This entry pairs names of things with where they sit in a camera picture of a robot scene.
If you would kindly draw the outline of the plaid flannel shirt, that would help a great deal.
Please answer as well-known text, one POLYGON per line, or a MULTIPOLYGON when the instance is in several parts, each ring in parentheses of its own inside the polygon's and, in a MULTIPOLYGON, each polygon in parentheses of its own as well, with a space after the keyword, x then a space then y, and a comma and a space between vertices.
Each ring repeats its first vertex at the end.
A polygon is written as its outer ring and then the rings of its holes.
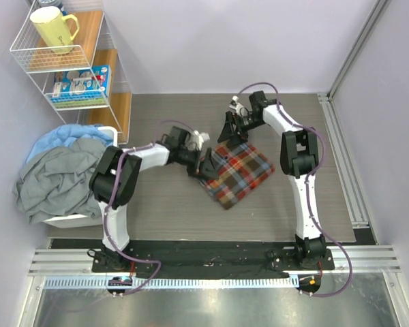
POLYGON ((223 142, 215 147, 211 159, 219 178, 201 180, 200 185, 225 210, 238 204, 275 171, 268 158, 248 142, 236 146, 223 142))

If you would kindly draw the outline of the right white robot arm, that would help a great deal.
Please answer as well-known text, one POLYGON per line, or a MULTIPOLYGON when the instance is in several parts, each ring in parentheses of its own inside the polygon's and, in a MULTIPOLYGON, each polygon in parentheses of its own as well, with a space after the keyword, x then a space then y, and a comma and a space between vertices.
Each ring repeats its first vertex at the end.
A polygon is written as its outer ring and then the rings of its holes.
POLYGON ((230 100, 229 110, 218 142, 238 145, 248 139, 248 131, 269 125, 280 136, 279 164, 292 186, 296 208, 296 234, 293 258, 303 269, 315 266, 327 252, 324 233, 320 230, 316 203, 316 171, 320 163, 318 138, 285 111, 277 99, 267 99, 262 91, 249 96, 250 107, 230 100))

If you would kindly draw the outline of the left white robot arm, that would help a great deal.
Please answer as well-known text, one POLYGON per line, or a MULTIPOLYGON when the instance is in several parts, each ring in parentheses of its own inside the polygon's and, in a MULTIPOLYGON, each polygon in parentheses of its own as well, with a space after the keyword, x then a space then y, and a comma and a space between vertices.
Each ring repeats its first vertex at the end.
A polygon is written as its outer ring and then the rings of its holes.
POLYGON ((104 151, 89 181, 89 189, 102 213, 102 249, 93 255, 97 269, 123 272, 132 262, 142 262, 127 251, 130 236, 126 213, 141 172, 179 164, 186 167, 190 177, 202 180, 218 177, 211 159, 212 149, 202 150, 209 139, 206 132, 174 126, 160 140, 146 146, 130 149, 110 146, 104 151))

